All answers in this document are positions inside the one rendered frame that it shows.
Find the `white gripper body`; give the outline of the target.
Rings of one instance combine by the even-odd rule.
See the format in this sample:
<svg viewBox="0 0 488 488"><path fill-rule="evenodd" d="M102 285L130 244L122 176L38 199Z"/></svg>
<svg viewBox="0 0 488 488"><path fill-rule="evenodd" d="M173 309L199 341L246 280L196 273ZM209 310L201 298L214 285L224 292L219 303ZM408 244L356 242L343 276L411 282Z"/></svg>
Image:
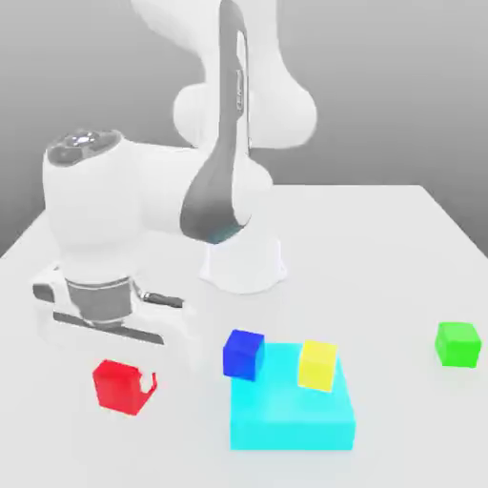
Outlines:
<svg viewBox="0 0 488 488"><path fill-rule="evenodd" d="M194 367L199 362L199 338L179 310L159 312L144 304L124 322L127 328L161 336L161 344L59 322L47 302L35 303L35 317L38 333L49 345L94 365L109 359L142 372L159 372L170 366Z"/></svg>

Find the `small green cube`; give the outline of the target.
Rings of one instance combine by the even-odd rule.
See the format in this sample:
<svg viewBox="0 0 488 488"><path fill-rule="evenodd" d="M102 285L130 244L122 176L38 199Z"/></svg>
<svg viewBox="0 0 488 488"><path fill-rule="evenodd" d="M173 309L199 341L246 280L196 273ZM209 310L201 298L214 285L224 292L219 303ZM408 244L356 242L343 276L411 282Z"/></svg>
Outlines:
<svg viewBox="0 0 488 488"><path fill-rule="evenodd" d="M482 341L476 327L469 322L440 322L435 348L444 367L475 369Z"/></svg>

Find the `large cyan box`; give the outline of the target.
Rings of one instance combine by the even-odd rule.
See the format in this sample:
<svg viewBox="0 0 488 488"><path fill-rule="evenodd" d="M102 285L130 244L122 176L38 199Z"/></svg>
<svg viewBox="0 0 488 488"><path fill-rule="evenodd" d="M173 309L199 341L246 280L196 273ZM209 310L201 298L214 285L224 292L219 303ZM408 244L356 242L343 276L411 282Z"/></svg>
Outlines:
<svg viewBox="0 0 488 488"><path fill-rule="evenodd" d="M342 364L330 393L297 384L299 343L267 343L255 381L231 380L229 441L241 451L349 451L356 417Z"/></svg>

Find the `small blue cube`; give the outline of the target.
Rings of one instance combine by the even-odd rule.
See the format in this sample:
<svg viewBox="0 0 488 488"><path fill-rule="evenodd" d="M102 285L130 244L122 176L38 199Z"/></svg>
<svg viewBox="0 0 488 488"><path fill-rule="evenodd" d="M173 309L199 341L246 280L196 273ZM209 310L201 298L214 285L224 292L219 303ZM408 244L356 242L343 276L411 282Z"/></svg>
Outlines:
<svg viewBox="0 0 488 488"><path fill-rule="evenodd" d="M265 336L234 329L223 347L223 375L255 381L264 360Z"/></svg>

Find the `small yellow cube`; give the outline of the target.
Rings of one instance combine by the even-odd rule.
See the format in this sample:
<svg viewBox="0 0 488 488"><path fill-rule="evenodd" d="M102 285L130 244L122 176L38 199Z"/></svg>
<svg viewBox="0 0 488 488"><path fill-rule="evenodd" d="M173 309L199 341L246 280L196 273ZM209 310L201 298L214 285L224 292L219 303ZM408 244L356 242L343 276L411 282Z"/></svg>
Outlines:
<svg viewBox="0 0 488 488"><path fill-rule="evenodd" d="M337 346L332 343L305 340L298 361L297 384L330 393L336 373Z"/></svg>

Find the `small red cube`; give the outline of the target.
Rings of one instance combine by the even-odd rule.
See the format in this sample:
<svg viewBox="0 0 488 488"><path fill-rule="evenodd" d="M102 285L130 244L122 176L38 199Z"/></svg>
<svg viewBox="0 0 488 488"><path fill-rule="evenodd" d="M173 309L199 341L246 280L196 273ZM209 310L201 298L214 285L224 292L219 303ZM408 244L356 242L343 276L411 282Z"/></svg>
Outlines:
<svg viewBox="0 0 488 488"><path fill-rule="evenodd" d="M137 416L157 389L156 373L145 382L141 371L132 365L104 359L92 372L101 407Z"/></svg>

